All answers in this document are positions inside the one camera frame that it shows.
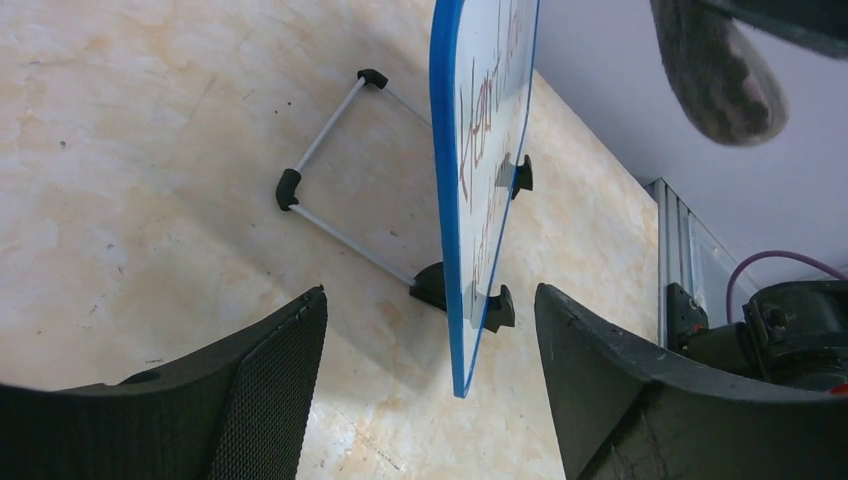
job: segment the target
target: black bracket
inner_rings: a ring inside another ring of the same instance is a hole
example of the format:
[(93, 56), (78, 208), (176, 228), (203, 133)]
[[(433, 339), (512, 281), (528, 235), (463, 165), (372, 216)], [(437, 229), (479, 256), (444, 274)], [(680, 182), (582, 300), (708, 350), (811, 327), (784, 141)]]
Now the black bracket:
[(374, 85), (375, 87), (382, 90), (386, 87), (386, 84), (389, 83), (389, 79), (386, 78), (385, 75), (374, 70), (373, 68), (366, 68), (365, 70), (360, 70), (356, 72), (356, 78), (365, 79), (365, 85)]
[(280, 183), (277, 184), (277, 205), (279, 205), (284, 212), (291, 211), (291, 208), (289, 207), (300, 203), (297, 201), (294, 193), (302, 178), (303, 177), (301, 177), (300, 172), (293, 168), (287, 168), (283, 172), (283, 176), (280, 178)]
[(707, 312), (680, 285), (666, 287), (667, 348), (681, 353), (692, 335), (710, 328)]
[[(447, 312), (444, 263), (434, 263), (421, 270), (415, 276), (415, 284), (409, 287), (409, 294), (427, 305)], [(506, 285), (501, 285), (500, 295), (489, 297), (486, 321), (483, 323), (483, 328), (492, 333), (498, 333), (500, 327), (515, 327), (515, 305), (512, 302), (512, 293)]]
[(524, 155), (524, 163), (515, 167), (515, 185), (512, 186), (513, 200), (521, 190), (533, 191), (533, 163), (530, 162), (530, 155)]

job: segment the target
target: black plastic foot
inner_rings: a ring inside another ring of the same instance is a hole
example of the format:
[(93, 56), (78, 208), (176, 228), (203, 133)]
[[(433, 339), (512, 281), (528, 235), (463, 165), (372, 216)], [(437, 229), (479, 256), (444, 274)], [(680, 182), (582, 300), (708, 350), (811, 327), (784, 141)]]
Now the black plastic foot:
[(297, 186), (300, 184), (301, 178), (300, 172), (292, 168), (287, 168), (286, 171), (283, 172), (283, 176), (277, 184), (277, 205), (279, 205), (284, 212), (290, 211), (291, 208), (289, 207), (292, 205), (300, 203), (297, 201), (294, 193), (297, 190)]
[(374, 70), (373, 68), (366, 68), (365, 70), (360, 70), (356, 72), (356, 78), (364, 78), (365, 85), (374, 85), (375, 87), (382, 90), (386, 87), (386, 84), (389, 83), (389, 79), (386, 78), (385, 75)]
[(409, 294), (427, 305), (447, 312), (444, 264), (442, 262), (434, 263), (421, 270), (421, 273), (415, 276), (415, 284), (409, 287)]
[[(415, 284), (409, 287), (409, 294), (427, 305), (447, 312), (444, 264), (434, 263), (421, 270), (421, 273), (415, 276)], [(489, 308), (483, 324), (483, 328), (492, 333), (497, 333), (500, 327), (515, 327), (515, 306), (506, 285), (501, 285), (500, 295), (489, 297)]]
[(521, 190), (533, 191), (533, 163), (530, 161), (530, 155), (524, 155), (524, 163), (515, 168), (515, 185), (512, 186), (513, 200)]
[(501, 294), (489, 297), (489, 309), (486, 311), (484, 328), (492, 333), (498, 333), (501, 327), (515, 327), (515, 305), (512, 303), (512, 293), (506, 285), (501, 285)]

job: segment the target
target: whiteboard clip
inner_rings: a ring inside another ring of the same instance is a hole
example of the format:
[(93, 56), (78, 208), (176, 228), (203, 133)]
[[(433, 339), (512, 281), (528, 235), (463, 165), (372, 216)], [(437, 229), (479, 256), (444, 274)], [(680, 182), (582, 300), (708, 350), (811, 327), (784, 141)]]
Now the whiteboard clip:
[[(413, 298), (447, 312), (444, 263), (434, 263), (421, 270), (414, 280), (409, 287), (409, 294)], [(486, 320), (483, 322), (483, 328), (492, 333), (498, 333), (500, 327), (515, 327), (515, 305), (512, 303), (512, 293), (506, 285), (501, 285), (500, 295), (489, 297)]]

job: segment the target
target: blue whiteboard frame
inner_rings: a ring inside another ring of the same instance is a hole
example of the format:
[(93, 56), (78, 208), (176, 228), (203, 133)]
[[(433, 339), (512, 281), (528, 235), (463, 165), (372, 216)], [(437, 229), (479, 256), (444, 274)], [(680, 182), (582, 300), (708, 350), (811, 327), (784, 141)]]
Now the blue whiteboard frame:
[[(453, 393), (459, 398), (465, 398), (471, 387), (471, 379), (477, 363), (477, 353), (480, 349), (486, 313), (489, 301), (483, 309), (483, 323), (477, 332), (471, 368), (468, 378), (465, 378), (465, 358), (463, 352), (463, 288), (460, 281), (460, 238), (459, 238), (459, 179), (457, 178), (456, 151), (456, 122), (454, 97), (456, 78), (456, 46), (459, 35), (459, 20), (465, 0), (436, 0), (433, 12), (433, 27), (430, 37), (430, 115), (433, 122), (433, 146), (436, 161), (436, 184), (439, 198), (439, 222), (442, 236), (442, 261), (445, 272), (445, 300), (447, 303), (448, 335), (450, 337), (451, 372), (453, 374)], [(533, 48), (530, 59), (531, 71), (536, 60), (536, 36), (539, 23), (539, 1), (536, 0), (536, 18), (533, 26)], [(524, 147), (524, 135), (527, 131), (527, 120), (530, 115), (530, 100), (533, 92), (533, 75), (527, 89), (527, 108), (524, 112), (524, 126), (521, 131), (519, 149), (516, 152), (516, 162), (521, 158)], [(510, 198), (515, 186), (513, 172), (509, 187)], [(504, 227), (509, 215), (508, 201), (501, 219), (498, 245), (495, 250), (492, 274), (488, 280), (487, 292), (491, 293), (498, 257), (503, 243)]]

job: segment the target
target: metal rod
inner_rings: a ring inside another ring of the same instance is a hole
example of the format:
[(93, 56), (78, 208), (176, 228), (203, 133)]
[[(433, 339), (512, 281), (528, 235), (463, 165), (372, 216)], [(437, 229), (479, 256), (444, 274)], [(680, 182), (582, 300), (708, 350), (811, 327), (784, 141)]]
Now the metal rod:
[(364, 78), (360, 78), (356, 81), (356, 83), (353, 85), (353, 88), (350, 90), (350, 93), (347, 94), (345, 99), (342, 101), (342, 104), (339, 105), (339, 108), (336, 109), (336, 111), (333, 113), (333, 116), (330, 117), (330, 120), (328, 120), (327, 124), (324, 125), (324, 128), (321, 130), (321, 133), (319, 133), (318, 136), (315, 137), (315, 140), (312, 142), (312, 145), (309, 146), (309, 149), (306, 150), (306, 153), (303, 154), (303, 157), (297, 163), (297, 166), (294, 167), (295, 170), (300, 173), (303, 173), (303, 167), (305, 167), (306, 162), (308, 162), (309, 159), (312, 158), (312, 154), (315, 153), (315, 150), (318, 148), (318, 145), (321, 145), (321, 142), (324, 141), (324, 137), (327, 136), (327, 132), (329, 132), (330, 129), (333, 128), (333, 125), (335, 125), (336, 122), (339, 120), (339, 117), (341, 117), (342, 113), (344, 113), (348, 105), (350, 105), (350, 102), (353, 101), (353, 97), (355, 97), (356, 94), (359, 93), (359, 91), (364, 86)]
[(414, 113), (416, 117), (420, 118), (422, 122), (424, 122), (428, 127), (433, 128), (433, 125), (430, 123), (430, 120), (425, 117), (417, 108), (415, 108), (412, 103), (406, 100), (403, 95), (398, 94), (392, 87), (386, 85), (383, 87), (383, 90), (389, 93), (389, 95), (395, 97), (395, 100), (401, 103), (407, 110)]
[(657, 201), (657, 213), (659, 214), (657, 233), (659, 234), (659, 265), (657, 273), (659, 276), (659, 322), (657, 323), (657, 345), (668, 348), (668, 332), (666, 325), (666, 286), (668, 285), (668, 197), (665, 181), (659, 179), (654, 182), (654, 200)]
[(401, 282), (409, 285), (410, 287), (415, 284), (415, 280), (413, 280), (412, 277), (410, 277), (409, 275), (406, 275), (405, 273), (401, 272), (400, 270), (396, 269), (395, 267), (389, 265), (388, 263), (386, 263), (382, 258), (378, 257), (371, 250), (368, 250), (367, 248), (358, 244), (352, 238), (348, 237), (347, 235), (345, 235), (344, 233), (339, 231), (337, 228), (333, 227), (332, 225), (328, 224), (327, 222), (316, 217), (312, 212), (305, 209), (303, 207), (303, 205), (291, 205), (289, 208), (291, 208), (294, 212), (296, 212), (301, 217), (312, 222), (315, 226), (317, 226), (321, 230), (324, 230), (325, 232), (327, 232), (330, 235), (332, 235), (333, 237), (335, 237), (336, 240), (344, 243), (345, 245), (347, 245), (351, 249), (355, 250), (357, 253), (359, 253), (363, 257), (367, 258), (368, 260), (370, 260), (373, 264), (375, 264), (378, 267), (382, 268), (383, 270), (391, 273), (392, 275), (397, 277)]

